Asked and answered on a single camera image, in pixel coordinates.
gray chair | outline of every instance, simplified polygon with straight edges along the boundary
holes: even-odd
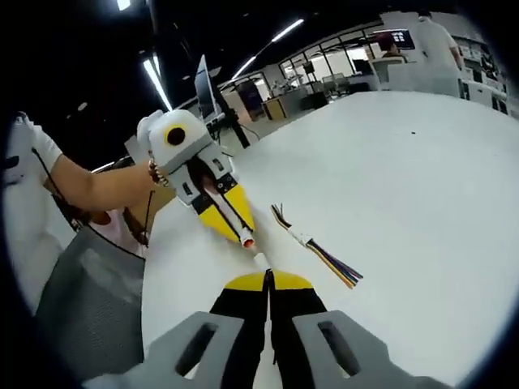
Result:
[[[80,380],[120,374],[144,359],[144,260],[83,227],[59,257],[36,320]]]

yellow robot part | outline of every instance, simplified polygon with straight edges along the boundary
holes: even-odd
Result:
[[[254,231],[255,226],[254,220],[252,219],[251,208],[249,207],[249,202],[242,186],[237,184],[234,188],[231,188],[227,193],[225,193],[224,197],[234,211],[247,224],[247,227]]]
[[[285,271],[272,270],[276,290],[313,289],[310,281]],[[225,288],[234,290],[261,291],[264,285],[264,271],[239,276],[230,281]]]
[[[225,288],[233,290],[247,290],[252,292],[261,292],[263,290],[263,282],[265,278],[265,272],[260,271],[259,273],[246,274],[239,276],[234,280],[230,281]]]
[[[221,233],[227,239],[233,242],[240,242],[239,237],[227,224],[227,220],[224,219],[214,204],[199,214],[199,218],[202,220],[202,223],[208,227],[211,227],[212,229],[215,229],[218,233]]]
[[[280,270],[272,270],[272,273],[274,273],[274,284],[276,285],[276,290],[313,288],[311,283],[301,276],[296,276],[295,274]]]

computer monitor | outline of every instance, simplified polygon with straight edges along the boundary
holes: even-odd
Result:
[[[195,90],[202,119],[207,122],[218,116],[221,113],[221,108],[217,104],[211,76],[209,75],[209,69],[205,62],[205,55],[200,59],[200,64],[196,70]]]
[[[355,70],[361,72],[364,75],[373,74],[370,63],[364,59],[354,59]]]
[[[394,29],[394,30],[382,30],[375,31],[369,37],[368,40],[372,42],[376,42],[380,34],[386,34],[390,32],[392,35],[392,39],[395,42],[395,45],[400,50],[414,50],[416,47],[414,46],[413,38],[409,30],[405,29]]]

fluorescent light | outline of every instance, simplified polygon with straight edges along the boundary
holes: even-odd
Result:
[[[117,0],[117,5],[119,6],[119,10],[123,11],[131,5],[131,2],[130,0]]]
[[[173,111],[173,108],[171,108],[171,104],[169,103],[168,98],[165,95],[164,89],[162,88],[161,82],[159,81],[159,77],[157,76],[157,73],[155,73],[155,71],[153,70],[152,63],[149,59],[147,59],[143,62],[143,65],[144,69],[148,73],[148,77],[153,82],[153,85],[155,85],[155,89],[157,90],[157,92],[159,92],[159,96],[161,97],[162,102],[164,103],[168,111]]]
[[[256,59],[256,56],[252,57],[252,58],[249,58],[249,60],[247,62],[245,62],[245,64],[240,67],[240,70],[236,72],[235,75],[233,75],[233,78],[232,79],[236,79],[236,77],[238,77],[244,70],[245,68],[247,68],[247,66],[249,66],[250,64],[252,64],[252,62]]]
[[[92,173],[97,173],[97,172],[101,171],[102,169],[109,168],[109,167],[112,166],[112,165],[115,165],[115,162],[110,162],[110,163],[108,163],[108,164],[106,164],[106,165],[102,165],[100,168],[94,169],[94,170],[92,171]]]
[[[272,42],[279,41],[283,36],[288,34],[290,31],[292,31],[294,28],[296,28],[299,24],[304,22],[304,19],[299,19],[295,22],[293,22],[289,27],[285,28],[283,31],[281,31],[279,34],[277,34],[275,37],[273,37]]]
[[[159,67],[159,58],[156,54],[153,54],[153,63],[155,63],[155,68],[157,69],[157,74],[161,75],[161,68]]]

white table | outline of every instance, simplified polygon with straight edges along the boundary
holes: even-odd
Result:
[[[448,96],[358,93],[234,163],[273,265],[310,280],[328,310],[385,341],[394,363],[456,384],[491,351],[519,290],[516,121]],[[365,276],[354,291],[275,224],[272,203]],[[254,270],[192,210],[168,204],[144,273],[144,347]],[[271,352],[267,344],[255,387],[281,387]]]

